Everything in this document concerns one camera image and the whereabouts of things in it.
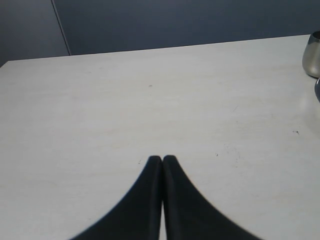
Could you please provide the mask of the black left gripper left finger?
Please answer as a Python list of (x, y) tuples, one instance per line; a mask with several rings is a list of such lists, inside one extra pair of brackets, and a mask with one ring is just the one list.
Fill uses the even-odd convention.
[(150, 156), (125, 196), (74, 240), (158, 240), (162, 215), (162, 159)]

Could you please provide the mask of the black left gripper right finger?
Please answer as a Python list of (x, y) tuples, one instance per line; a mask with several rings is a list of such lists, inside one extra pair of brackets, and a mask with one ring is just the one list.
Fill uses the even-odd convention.
[(163, 158), (164, 218), (168, 240), (257, 240), (220, 213), (192, 184), (174, 155)]

